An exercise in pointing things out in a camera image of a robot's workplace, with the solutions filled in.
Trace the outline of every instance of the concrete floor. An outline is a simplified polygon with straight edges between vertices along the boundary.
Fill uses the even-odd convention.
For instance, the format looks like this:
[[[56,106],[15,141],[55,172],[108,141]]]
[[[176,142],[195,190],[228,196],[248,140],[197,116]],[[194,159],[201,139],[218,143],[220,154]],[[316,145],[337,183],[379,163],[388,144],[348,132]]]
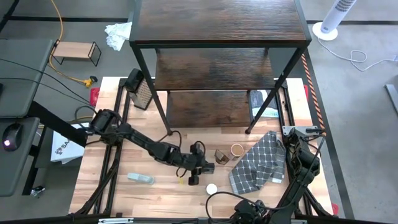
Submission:
[[[0,14],[7,11],[11,0],[0,2]],[[127,17],[131,1],[115,0],[111,7],[105,0],[57,0],[58,8],[65,17]],[[334,0],[301,0],[308,20],[322,20]],[[346,20],[398,20],[395,0],[360,0]],[[49,0],[33,3],[21,0],[15,16],[56,16]],[[64,40],[96,41],[103,51],[98,67],[90,62],[65,61],[58,68],[71,76],[87,78],[96,75],[126,76],[138,67],[132,50],[127,46],[120,52],[106,46],[103,32],[108,23],[65,22]],[[0,33],[0,38],[57,39],[58,22],[10,21]],[[336,53],[349,57],[350,50],[368,53],[365,66],[398,54],[396,26],[340,26],[339,37],[326,43]],[[356,219],[398,223],[398,174],[394,172],[398,152],[396,130],[397,114],[383,86],[393,81],[397,74],[396,63],[382,63],[367,72],[357,71],[349,62],[340,60],[314,39],[309,47],[321,97],[329,120],[349,197]],[[145,51],[151,74],[155,75],[155,52]],[[51,69],[46,72],[57,76]],[[59,77],[81,96],[88,99],[89,90],[75,82]],[[59,86],[47,77],[43,83]],[[79,103],[40,87],[36,100],[65,120],[73,118]],[[90,115],[82,111],[81,115]],[[322,161],[333,202],[340,204],[331,161],[327,148],[323,148]],[[48,191],[40,199],[14,195],[0,198],[0,220],[65,215],[68,212],[78,167],[51,168],[40,173],[38,183],[44,183]]]

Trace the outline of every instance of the white cable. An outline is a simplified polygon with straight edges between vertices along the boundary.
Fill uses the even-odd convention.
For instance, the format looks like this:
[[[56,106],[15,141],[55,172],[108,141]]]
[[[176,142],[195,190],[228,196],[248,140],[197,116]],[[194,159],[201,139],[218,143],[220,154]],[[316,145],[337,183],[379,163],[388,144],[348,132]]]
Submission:
[[[349,54],[349,58],[346,58],[346,57],[340,56],[340,55],[338,55],[338,54],[332,52],[327,46],[325,46],[325,45],[321,42],[321,40],[320,40],[319,38],[318,38],[318,42],[319,42],[320,45],[322,45],[322,47],[324,47],[325,49],[327,49],[327,50],[328,50],[331,54],[333,54],[334,56],[336,56],[336,57],[338,57],[338,58],[340,58],[340,59],[347,60],[347,61],[351,62],[351,64],[353,64],[354,67],[355,67],[356,69],[358,69],[359,71],[361,71],[361,72],[365,72],[365,71],[368,70],[369,68],[371,68],[371,67],[373,67],[373,66],[375,66],[375,65],[377,65],[377,64],[379,64],[379,63],[381,63],[381,62],[396,62],[396,61],[397,61],[397,57],[396,57],[395,59],[383,59],[383,60],[380,60],[380,61],[378,61],[378,62],[376,62],[376,63],[374,63],[374,64],[372,64],[372,65],[366,67],[365,69],[360,69],[356,64],[354,64],[354,62],[357,62],[357,63],[364,63],[364,62],[368,59],[368,55],[367,55],[365,52],[360,51],[360,50],[352,50],[351,53]],[[353,54],[354,54],[355,52],[361,53],[363,56],[365,56],[365,58],[364,58],[363,60],[356,60],[356,59],[354,59],[354,58],[353,58]]]

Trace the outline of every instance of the crumpled paper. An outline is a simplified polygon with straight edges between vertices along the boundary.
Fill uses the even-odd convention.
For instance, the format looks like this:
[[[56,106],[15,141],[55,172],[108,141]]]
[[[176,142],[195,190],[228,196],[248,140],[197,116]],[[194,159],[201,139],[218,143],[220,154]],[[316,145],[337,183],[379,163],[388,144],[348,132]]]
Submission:
[[[113,50],[120,51],[124,41],[130,38],[131,26],[132,22],[106,26],[105,32],[108,34],[106,44]]]

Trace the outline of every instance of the yellow object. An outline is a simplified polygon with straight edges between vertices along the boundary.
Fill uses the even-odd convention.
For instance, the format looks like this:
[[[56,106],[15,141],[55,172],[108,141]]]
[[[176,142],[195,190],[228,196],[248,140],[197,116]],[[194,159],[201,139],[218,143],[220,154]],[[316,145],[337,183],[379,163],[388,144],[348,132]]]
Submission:
[[[55,10],[56,10],[56,12],[57,12],[57,14],[58,14],[58,17],[59,17],[59,19],[60,19],[61,33],[60,33],[60,37],[58,38],[58,40],[61,41],[61,40],[62,40],[62,36],[63,36],[63,22],[62,22],[62,17],[61,17],[60,11],[58,10],[57,5],[54,3],[54,0],[51,0],[51,3],[52,3],[52,5],[54,6],[54,8],[55,8]],[[64,77],[69,78],[70,80],[76,81],[76,82],[78,82],[78,83],[82,83],[82,84],[84,84],[84,86],[86,86],[87,88],[89,88],[89,87],[94,83],[94,81],[93,81],[92,78],[89,78],[89,79],[87,79],[87,80],[80,80],[80,79],[78,79],[78,78],[70,77],[70,76],[68,76],[68,75],[66,75],[66,74],[64,74],[64,73],[62,73],[62,72],[60,72],[60,71],[58,71],[58,70],[54,67],[54,65],[52,64],[52,55],[53,55],[53,53],[54,53],[54,50],[55,50],[55,48],[53,48],[53,50],[51,51],[50,58],[49,58],[49,64],[50,64],[50,67],[51,67],[52,69],[54,69],[54,71],[55,71],[57,74],[62,75],[62,76],[64,76]]]

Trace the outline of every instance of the checkered towel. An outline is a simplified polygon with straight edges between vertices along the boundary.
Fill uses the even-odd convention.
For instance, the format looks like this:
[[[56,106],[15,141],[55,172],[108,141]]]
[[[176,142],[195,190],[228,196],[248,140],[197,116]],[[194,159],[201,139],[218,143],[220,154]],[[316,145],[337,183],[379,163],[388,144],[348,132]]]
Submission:
[[[275,131],[264,135],[229,173],[235,194],[260,190],[270,180],[281,183],[284,178],[285,148]]]

